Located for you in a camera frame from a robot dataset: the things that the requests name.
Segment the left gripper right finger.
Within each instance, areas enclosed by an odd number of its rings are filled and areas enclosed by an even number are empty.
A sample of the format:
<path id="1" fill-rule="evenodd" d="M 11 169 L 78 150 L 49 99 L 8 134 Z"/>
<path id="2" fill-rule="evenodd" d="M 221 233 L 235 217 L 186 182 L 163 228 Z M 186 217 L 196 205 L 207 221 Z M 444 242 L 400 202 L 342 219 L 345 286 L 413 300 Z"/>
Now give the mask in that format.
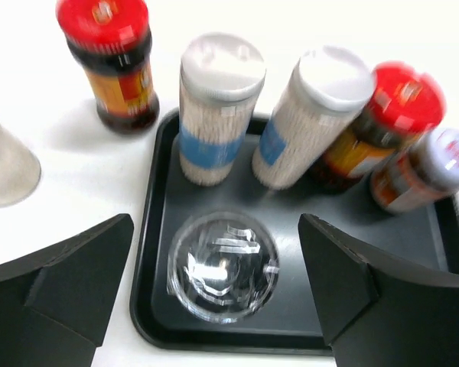
<path id="1" fill-rule="evenodd" d="M 459 274 L 396 257 L 311 214 L 298 233 L 338 366 L 459 366 Z"/>

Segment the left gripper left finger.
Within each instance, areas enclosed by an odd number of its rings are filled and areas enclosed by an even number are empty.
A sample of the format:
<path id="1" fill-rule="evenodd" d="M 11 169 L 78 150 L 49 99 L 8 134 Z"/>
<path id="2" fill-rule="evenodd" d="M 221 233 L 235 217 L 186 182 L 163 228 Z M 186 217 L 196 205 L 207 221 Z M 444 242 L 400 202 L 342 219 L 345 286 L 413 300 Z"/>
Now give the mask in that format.
<path id="1" fill-rule="evenodd" d="M 0 366 L 89 366 L 102 346 L 134 232 L 118 214 L 0 265 Z"/>

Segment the grinder bottle black knob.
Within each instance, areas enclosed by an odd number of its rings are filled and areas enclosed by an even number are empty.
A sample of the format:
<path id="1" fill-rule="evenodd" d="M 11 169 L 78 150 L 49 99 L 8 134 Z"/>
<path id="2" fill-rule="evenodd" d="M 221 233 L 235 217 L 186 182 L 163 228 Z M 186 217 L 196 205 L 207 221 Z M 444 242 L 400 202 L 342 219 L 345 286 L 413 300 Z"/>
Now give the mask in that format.
<path id="1" fill-rule="evenodd" d="M 29 197 L 41 179 L 37 156 L 0 124 L 0 207 Z"/>

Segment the pepper grinder clear cap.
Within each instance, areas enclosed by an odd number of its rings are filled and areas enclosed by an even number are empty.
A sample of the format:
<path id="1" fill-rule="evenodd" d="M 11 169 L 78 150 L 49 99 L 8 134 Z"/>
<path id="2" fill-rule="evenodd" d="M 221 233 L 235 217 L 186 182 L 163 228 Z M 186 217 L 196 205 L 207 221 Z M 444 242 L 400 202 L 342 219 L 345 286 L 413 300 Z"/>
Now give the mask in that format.
<path id="1" fill-rule="evenodd" d="M 280 271 L 275 240 L 257 219 L 213 210 L 189 217 L 168 253 L 167 293 L 194 317 L 229 324 L 258 312 Z"/>

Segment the small jar pink label lid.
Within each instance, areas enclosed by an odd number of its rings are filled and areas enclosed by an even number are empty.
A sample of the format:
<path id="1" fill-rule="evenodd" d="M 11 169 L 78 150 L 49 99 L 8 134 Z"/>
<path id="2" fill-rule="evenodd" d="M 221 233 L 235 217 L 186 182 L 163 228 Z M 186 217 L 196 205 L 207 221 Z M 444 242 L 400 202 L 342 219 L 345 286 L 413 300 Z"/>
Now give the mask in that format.
<path id="1" fill-rule="evenodd" d="M 370 175 L 372 198 L 399 214 L 459 191 L 459 130 L 437 127 L 387 158 Z"/>

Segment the orange sauce jar red lid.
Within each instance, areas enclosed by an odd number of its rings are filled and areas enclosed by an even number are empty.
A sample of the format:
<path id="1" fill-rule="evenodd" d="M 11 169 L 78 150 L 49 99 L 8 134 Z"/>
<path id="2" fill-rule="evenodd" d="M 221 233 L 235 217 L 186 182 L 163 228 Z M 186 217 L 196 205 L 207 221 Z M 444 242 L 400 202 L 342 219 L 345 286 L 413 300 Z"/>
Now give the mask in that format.
<path id="1" fill-rule="evenodd" d="M 308 170 L 324 191 L 340 193 L 355 186 L 444 118 L 444 93 L 429 73 L 386 61 L 373 68 L 373 76 L 376 87 L 369 102 Z"/>

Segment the peppercorn bottle silver cap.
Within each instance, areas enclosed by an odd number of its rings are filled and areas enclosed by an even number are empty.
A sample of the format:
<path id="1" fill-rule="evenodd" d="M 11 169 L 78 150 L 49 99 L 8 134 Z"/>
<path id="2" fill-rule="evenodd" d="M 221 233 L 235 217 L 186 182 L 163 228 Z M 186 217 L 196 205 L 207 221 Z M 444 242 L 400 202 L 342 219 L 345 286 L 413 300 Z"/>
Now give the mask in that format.
<path id="1" fill-rule="evenodd" d="M 295 64 L 252 156 L 272 190 L 294 185 L 370 100 L 376 79 L 351 50 L 321 45 Z"/>

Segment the dark sauce jar red lid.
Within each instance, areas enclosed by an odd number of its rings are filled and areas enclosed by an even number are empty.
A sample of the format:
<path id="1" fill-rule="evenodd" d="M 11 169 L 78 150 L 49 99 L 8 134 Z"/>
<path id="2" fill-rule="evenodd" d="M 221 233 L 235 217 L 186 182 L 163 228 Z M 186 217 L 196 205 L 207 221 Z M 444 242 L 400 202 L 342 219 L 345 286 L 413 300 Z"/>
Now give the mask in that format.
<path id="1" fill-rule="evenodd" d="M 59 1 L 56 16 L 73 58 L 89 80 L 101 122 L 124 135 L 149 130 L 160 104 L 151 75 L 146 3 Z"/>

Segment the peppercorn bottle blue label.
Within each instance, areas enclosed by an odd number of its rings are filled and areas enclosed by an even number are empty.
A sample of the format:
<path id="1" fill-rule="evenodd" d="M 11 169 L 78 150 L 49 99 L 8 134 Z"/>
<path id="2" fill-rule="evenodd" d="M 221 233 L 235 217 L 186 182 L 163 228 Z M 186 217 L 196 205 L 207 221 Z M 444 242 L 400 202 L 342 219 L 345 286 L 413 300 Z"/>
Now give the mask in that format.
<path id="1" fill-rule="evenodd" d="M 233 34 L 192 40 L 181 55 L 179 156 L 184 176 L 205 187 L 229 175 L 264 86 L 259 50 Z"/>

